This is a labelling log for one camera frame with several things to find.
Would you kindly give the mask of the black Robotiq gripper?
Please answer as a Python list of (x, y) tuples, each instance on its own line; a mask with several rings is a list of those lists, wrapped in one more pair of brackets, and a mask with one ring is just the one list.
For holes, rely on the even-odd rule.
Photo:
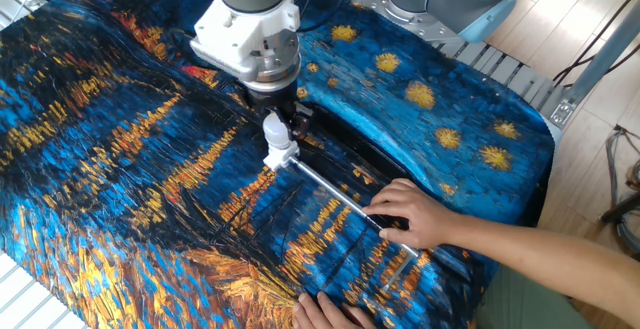
[(307, 135), (314, 111), (302, 104), (295, 104), (296, 85), (288, 85), (272, 92), (259, 92), (253, 89), (247, 89), (246, 92), (249, 107), (257, 123), (263, 122), (268, 110), (274, 110), (284, 117), (293, 116), (291, 130), (294, 138), (302, 139)]

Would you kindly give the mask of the person's right hand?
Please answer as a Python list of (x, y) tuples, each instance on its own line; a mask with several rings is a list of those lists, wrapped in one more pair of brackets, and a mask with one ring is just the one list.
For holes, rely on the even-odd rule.
[(363, 208), (367, 215), (404, 218), (408, 228), (381, 229), (379, 236), (416, 249), (451, 244), (451, 225), (456, 214), (418, 188), (408, 179), (394, 179)]

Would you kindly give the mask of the person's left hand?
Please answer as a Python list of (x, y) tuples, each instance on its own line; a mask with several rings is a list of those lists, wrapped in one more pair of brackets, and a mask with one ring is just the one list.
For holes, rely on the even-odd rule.
[(336, 306), (324, 293), (301, 294), (293, 307), (295, 329), (375, 329), (374, 321), (358, 307)]

